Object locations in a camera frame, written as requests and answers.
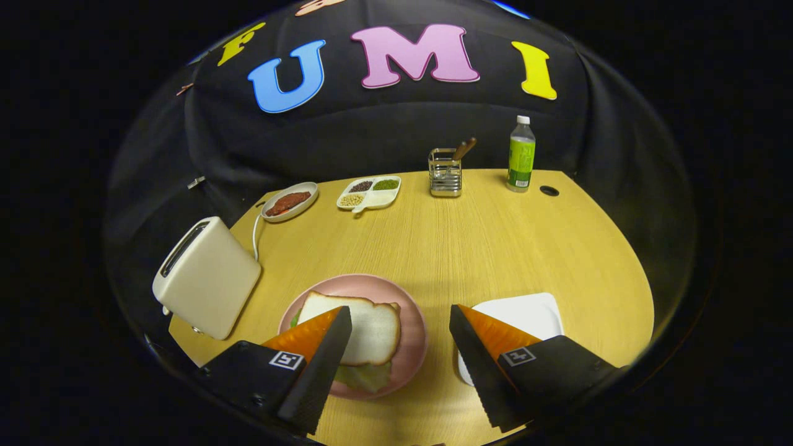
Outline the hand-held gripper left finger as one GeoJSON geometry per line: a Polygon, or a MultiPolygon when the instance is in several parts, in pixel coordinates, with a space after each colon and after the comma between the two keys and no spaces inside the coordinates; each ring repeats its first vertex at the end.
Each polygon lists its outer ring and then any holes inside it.
{"type": "Polygon", "coordinates": [[[236,342],[193,379],[250,421],[305,437],[317,431],[351,331],[349,307],[332,308],[263,344],[236,342]]]}

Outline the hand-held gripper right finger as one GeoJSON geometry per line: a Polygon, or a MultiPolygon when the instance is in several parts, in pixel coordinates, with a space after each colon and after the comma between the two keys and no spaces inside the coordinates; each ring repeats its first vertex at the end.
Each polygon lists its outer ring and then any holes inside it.
{"type": "Polygon", "coordinates": [[[542,341],[471,307],[450,308],[449,330],[491,426],[556,424],[620,373],[565,335],[542,341]]]}

